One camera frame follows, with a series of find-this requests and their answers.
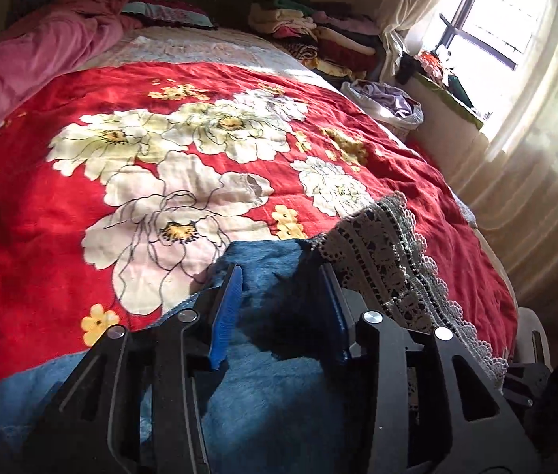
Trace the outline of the blue denim pants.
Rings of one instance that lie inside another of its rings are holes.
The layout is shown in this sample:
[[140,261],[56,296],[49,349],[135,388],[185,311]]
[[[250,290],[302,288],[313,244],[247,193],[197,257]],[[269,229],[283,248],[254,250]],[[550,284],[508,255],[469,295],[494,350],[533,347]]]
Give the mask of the blue denim pants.
[[[429,215],[391,194],[313,240],[235,244],[218,261],[203,292],[219,287],[232,264],[244,278],[226,358],[219,370],[195,377],[207,473],[344,473],[343,397],[321,362],[319,269],[325,263],[343,288],[405,329],[450,329],[500,386],[503,355],[493,352],[463,306],[484,296],[510,302],[477,237],[458,210]],[[86,354],[0,382],[0,472],[31,473],[24,443]]]

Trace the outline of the red floral bedspread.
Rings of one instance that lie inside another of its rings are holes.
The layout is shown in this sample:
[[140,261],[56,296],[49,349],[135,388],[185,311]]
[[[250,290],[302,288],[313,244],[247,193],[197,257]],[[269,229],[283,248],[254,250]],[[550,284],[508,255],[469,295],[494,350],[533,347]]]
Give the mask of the red floral bedspread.
[[298,243],[504,379],[517,311],[479,235],[441,172],[338,91],[300,66],[60,75],[0,119],[0,381],[147,326],[237,246]]

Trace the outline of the cream curtain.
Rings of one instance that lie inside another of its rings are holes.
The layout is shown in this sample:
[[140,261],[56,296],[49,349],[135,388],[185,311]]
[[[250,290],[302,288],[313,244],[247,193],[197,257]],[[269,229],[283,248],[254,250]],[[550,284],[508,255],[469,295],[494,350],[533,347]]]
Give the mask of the cream curtain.
[[381,0],[376,22],[387,49],[383,77],[399,64],[404,34],[419,33],[460,80],[481,130],[443,136],[448,183],[472,208],[521,302],[558,293],[558,0],[547,0],[515,69],[456,39],[438,48],[462,0]]

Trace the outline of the pink quilt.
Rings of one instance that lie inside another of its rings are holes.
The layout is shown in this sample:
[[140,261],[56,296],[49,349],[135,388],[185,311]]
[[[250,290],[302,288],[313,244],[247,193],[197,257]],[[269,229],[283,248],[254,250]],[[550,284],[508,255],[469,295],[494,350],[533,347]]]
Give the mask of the pink quilt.
[[129,0],[55,0],[0,35],[0,124],[54,77],[115,45],[141,23]]

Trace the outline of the clutter on window sill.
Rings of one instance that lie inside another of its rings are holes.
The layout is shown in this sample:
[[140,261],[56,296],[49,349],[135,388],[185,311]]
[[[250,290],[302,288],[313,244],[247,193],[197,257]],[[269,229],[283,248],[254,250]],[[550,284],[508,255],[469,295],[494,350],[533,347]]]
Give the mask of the clutter on window sill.
[[417,80],[449,110],[481,130],[483,121],[462,88],[459,78],[444,67],[437,54],[423,48],[422,39],[416,32],[406,32],[402,41],[402,54],[395,74],[396,83],[406,86],[412,79]]

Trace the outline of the patterned pillow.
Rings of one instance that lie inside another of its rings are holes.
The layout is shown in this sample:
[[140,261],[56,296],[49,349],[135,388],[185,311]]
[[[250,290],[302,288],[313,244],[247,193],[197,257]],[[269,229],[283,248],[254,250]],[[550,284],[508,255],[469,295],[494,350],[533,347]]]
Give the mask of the patterned pillow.
[[122,13],[137,19],[145,27],[217,29],[203,10],[180,1],[135,0],[127,3]]

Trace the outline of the pile of folded clothes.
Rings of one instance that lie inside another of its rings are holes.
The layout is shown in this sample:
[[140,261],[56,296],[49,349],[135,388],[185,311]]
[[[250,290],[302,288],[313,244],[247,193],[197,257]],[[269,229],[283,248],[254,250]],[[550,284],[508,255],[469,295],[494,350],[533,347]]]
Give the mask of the pile of folded clothes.
[[378,26],[348,3],[254,0],[248,24],[335,86],[375,80],[386,59]]

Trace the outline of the window frame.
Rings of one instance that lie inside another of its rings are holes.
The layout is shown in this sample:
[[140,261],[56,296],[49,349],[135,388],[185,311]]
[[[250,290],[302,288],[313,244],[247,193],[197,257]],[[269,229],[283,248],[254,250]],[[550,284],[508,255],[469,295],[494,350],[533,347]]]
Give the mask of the window frame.
[[456,39],[473,45],[515,69],[541,23],[547,0],[462,0],[445,26],[438,48],[449,50]]

